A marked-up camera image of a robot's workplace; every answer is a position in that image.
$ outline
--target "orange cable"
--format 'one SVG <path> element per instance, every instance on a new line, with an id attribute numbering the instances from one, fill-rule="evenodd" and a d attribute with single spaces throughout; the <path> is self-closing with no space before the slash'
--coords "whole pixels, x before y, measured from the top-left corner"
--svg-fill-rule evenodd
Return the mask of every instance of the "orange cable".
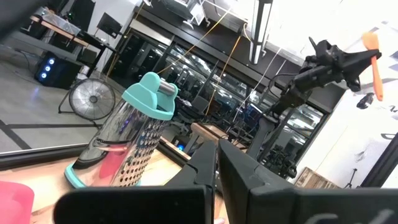
<path id="1" fill-rule="evenodd" d="M 232 48 L 232 52 L 231 52 L 231 54 L 229 55 L 229 57 L 228 57 L 227 61 L 225 62 L 225 65 L 224 65 L 223 71 L 220 73 L 219 79 L 218 79 L 218 81 L 217 81 L 217 84 L 216 84 L 216 86 L 215 86 L 215 88 L 214 88 L 214 91 L 213 91 L 213 95 L 211 96 L 211 98 L 210 98 L 210 101 L 209 101 L 209 105 L 207 106 L 207 110 L 206 110 L 206 116 L 207 116 L 207 114 L 208 114 L 208 112 L 209 112 L 209 109 L 210 109 L 211 102 L 213 101 L 214 94 L 216 93 L 216 90 L 217 90 L 218 84 L 219 84 L 219 83 L 220 83 L 220 81 L 221 81 L 221 77 L 222 77 L 222 76 L 223 76 L 223 74 L 224 74 L 225 68 L 226 68 L 226 66 L 228 65 L 228 62 L 229 62 L 229 60 L 231 59 L 231 57 L 232 57 L 232 54 L 234 53 L 234 51 L 235 51 L 235 48 L 236 48 L 236 46 L 238 45 L 238 43 L 239 43 L 239 41 L 240 41 L 240 40 L 241 40 L 241 36 L 239 35 L 239 37 L 238 37 L 238 39 L 236 40 L 236 43 L 235 43 L 235 45 L 234 45 L 234 48 Z"/>
<path id="2" fill-rule="evenodd" d="M 221 18 L 218 20 L 218 22 L 203 36 L 201 37 L 200 40 L 198 40 L 197 43 L 195 43 L 189 50 L 187 50 L 187 52 L 185 54 L 182 55 L 182 57 L 180 57 L 179 59 L 177 59 L 176 61 L 174 61 L 173 63 L 179 62 L 181 59 L 184 58 L 184 56 L 186 56 L 186 54 L 188 54 L 192 49 L 194 49 L 197 44 L 199 44 L 201 42 L 201 40 L 203 40 L 203 38 L 205 38 L 223 19 L 224 17 L 226 17 L 226 15 L 228 15 L 229 11 L 232 9 L 232 7 L 230 9 L 228 9 L 228 11 L 225 12 L 225 14 L 223 16 L 221 16 Z M 161 71 L 157 72 L 158 75 L 160 75 L 162 72 L 166 71 L 167 69 L 169 69 L 171 66 L 173 66 L 173 63 L 171 63 L 169 66 L 165 67 L 164 69 L 162 69 Z"/>

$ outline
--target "computer tower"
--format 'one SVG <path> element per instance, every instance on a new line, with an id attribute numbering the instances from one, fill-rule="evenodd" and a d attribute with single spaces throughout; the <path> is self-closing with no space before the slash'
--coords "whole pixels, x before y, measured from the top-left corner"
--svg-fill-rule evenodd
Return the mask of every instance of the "computer tower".
<path id="1" fill-rule="evenodd" d="M 44 86 L 68 90 L 83 64 L 47 52 L 38 66 L 35 79 Z"/>

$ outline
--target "fan grille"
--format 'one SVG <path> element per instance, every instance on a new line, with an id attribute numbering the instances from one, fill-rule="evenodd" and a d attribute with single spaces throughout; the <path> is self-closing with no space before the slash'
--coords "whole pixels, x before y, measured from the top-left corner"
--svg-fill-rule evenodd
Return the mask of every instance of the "fan grille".
<path id="1" fill-rule="evenodd" d="M 115 101 L 112 87 L 104 81 L 92 78 L 78 82 L 69 94 L 73 112 L 92 121 L 109 115 Z"/>

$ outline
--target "tripod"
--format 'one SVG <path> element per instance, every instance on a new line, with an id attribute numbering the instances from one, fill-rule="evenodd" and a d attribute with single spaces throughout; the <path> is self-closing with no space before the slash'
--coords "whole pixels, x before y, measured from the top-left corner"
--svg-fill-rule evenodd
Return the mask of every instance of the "tripod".
<path id="1" fill-rule="evenodd" d="M 346 188 L 349 188 L 349 189 L 352 189 L 352 188 L 353 188 L 353 185 L 352 185 L 351 183 L 352 183 L 352 181 L 353 181 L 353 179 L 354 179 L 354 175 L 355 175 L 355 172 L 356 172 L 356 171 L 358 171 L 358 169 L 357 169 L 357 168 L 354 168 L 353 176 L 351 177 L 351 180 L 349 180 L 349 183 L 344 187 L 345 189 L 346 189 Z"/>

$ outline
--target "black fan stand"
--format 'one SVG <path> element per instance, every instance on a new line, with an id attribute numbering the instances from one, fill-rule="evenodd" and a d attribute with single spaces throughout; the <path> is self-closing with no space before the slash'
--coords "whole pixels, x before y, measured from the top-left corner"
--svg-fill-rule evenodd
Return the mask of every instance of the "black fan stand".
<path id="1" fill-rule="evenodd" d="M 61 113 L 68 113 L 68 114 L 75 114 L 75 115 L 77 115 L 77 114 L 76 114 L 75 112 L 73 112 L 73 111 L 62 111 L 62 110 L 61 110 L 61 106 L 63 105 L 63 103 L 65 102 L 65 100 L 68 98 L 71 89 L 72 89 L 72 88 L 70 88 L 70 89 L 68 90 L 67 94 L 63 97 L 61 103 L 58 105 L 58 114 L 61 114 Z M 89 122 L 93 123 L 94 127 L 96 127 L 97 129 L 100 129 L 100 127 L 102 126 L 102 124 L 97 124 L 97 123 L 96 123 L 95 121 L 93 121 L 92 119 L 86 119 L 86 120 L 88 120 Z"/>
<path id="2" fill-rule="evenodd" d="M 77 116 L 79 116 L 79 117 L 81 117 L 81 118 L 83 118 L 83 119 L 86 119 L 86 120 L 90 121 L 91 123 L 93 123 L 94 127 L 96 127 L 97 129 L 100 129 L 101 126 L 102 126 L 102 124 L 97 124 L 93 119 L 84 118 L 84 117 L 82 117 L 82 116 L 76 114 L 74 111 L 62 111 L 62 110 L 61 110 L 61 107 L 62 107 L 63 103 L 65 102 L 65 100 L 66 100 L 66 99 L 68 98 L 68 96 L 70 95 L 70 92 L 74 89 L 74 87 L 75 87 L 76 85 L 78 85 L 79 83 L 81 83 L 81 82 L 83 82 L 83 81 L 84 81 L 84 80 L 77 81 L 77 82 L 75 82 L 75 83 L 70 87 L 70 89 L 68 90 L 67 94 L 65 94 L 65 96 L 62 98 L 60 104 L 58 105 L 58 114 L 61 114 L 61 113 L 75 114 L 75 115 L 77 115 Z"/>

